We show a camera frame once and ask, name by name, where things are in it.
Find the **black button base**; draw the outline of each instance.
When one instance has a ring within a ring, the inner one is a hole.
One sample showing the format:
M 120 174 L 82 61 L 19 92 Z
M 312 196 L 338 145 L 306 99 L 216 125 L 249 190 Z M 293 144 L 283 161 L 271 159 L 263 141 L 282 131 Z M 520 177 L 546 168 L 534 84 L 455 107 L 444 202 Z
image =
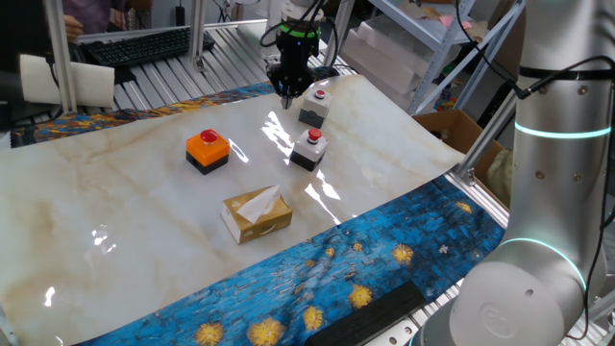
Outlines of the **black button base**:
M 229 156 L 225 156 L 224 158 L 215 161 L 214 163 L 208 165 L 207 167 L 203 166 L 200 162 L 198 162 L 196 159 L 194 159 L 194 157 L 192 157 L 192 155 L 188 154 L 188 152 L 185 152 L 185 159 L 188 160 L 188 162 L 190 162 L 194 168 L 198 169 L 199 172 L 201 172 L 201 174 L 206 175 L 208 173 L 210 173 L 211 171 L 213 171 L 216 168 L 220 168 L 221 166 L 223 166 L 226 162 L 229 161 Z

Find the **yellow star pattern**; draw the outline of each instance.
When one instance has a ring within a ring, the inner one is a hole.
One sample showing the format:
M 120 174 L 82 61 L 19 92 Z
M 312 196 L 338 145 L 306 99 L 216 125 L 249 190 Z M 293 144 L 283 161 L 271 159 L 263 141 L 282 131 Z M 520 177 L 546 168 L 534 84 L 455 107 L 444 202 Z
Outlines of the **yellow star pattern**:
M 194 340 L 199 346 L 215 346 L 222 339 L 224 328 L 219 323 L 206 323 L 194 334 Z
M 410 264 L 414 252 L 407 245 L 397 244 L 393 248 L 393 251 L 391 251 L 391 256 L 393 256 L 393 259 L 399 264 Z
M 467 213 L 472 213 L 472 208 L 470 208 L 470 206 L 468 206 L 467 203 L 464 202 L 457 202 L 455 203 L 461 210 L 467 212 Z
M 284 334 L 282 324 L 273 318 L 250 326 L 248 330 L 248 339 L 254 346 L 274 346 L 280 341 Z
M 361 309 L 372 301 L 372 291 L 362 285 L 353 284 L 353 293 L 348 296 L 350 305 L 355 309 Z
M 309 307 L 304 312 L 304 323 L 306 323 L 306 329 L 308 331 L 318 331 L 320 326 L 323 325 L 323 311 Z

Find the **tissue box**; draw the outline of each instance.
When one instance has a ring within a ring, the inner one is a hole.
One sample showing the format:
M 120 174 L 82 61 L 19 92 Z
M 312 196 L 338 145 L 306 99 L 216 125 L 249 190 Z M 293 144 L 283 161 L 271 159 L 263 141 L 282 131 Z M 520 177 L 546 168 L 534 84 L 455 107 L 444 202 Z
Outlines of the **tissue box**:
M 237 244 L 256 239 L 262 235 L 268 235 L 290 225 L 292 209 L 282 196 L 274 200 L 273 208 L 262 214 L 254 224 L 237 213 L 243 205 L 269 187 L 229 198 L 222 203 L 222 219 L 227 224 Z

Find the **cardboard box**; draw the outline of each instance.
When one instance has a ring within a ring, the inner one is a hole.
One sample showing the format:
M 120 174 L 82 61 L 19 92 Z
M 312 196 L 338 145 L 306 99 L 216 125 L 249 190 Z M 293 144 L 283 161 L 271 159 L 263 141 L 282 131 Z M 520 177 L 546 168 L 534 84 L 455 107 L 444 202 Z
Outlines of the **cardboard box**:
M 468 154 L 482 133 L 482 128 L 466 113 L 459 110 L 419 114 L 412 118 L 430 132 L 446 133 L 448 137 L 443 140 L 444 143 L 463 154 Z M 477 178 L 482 180 L 486 177 L 491 163 L 501 151 L 502 145 L 494 140 L 474 167 L 474 174 Z
M 227 224 L 237 244 L 268 235 L 290 225 L 292 209 L 282 196 L 274 200 L 271 210 L 262 214 L 254 224 L 237 213 L 243 205 L 269 187 L 229 198 L 222 203 L 222 219 Z

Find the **marble pattern mat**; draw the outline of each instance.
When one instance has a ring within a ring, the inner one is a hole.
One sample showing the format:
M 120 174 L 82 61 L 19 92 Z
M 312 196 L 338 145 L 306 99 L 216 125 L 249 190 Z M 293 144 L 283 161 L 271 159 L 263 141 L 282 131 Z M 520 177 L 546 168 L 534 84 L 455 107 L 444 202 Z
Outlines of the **marble pattern mat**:
M 276 95 L 0 153 L 0 302 L 25 346 L 105 334 L 393 200 L 462 159 L 361 76 L 334 95 L 314 172 L 288 163 L 308 125 Z M 202 176 L 185 140 L 233 147 Z M 289 228 L 238 246 L 222 200 L 280 184 Z

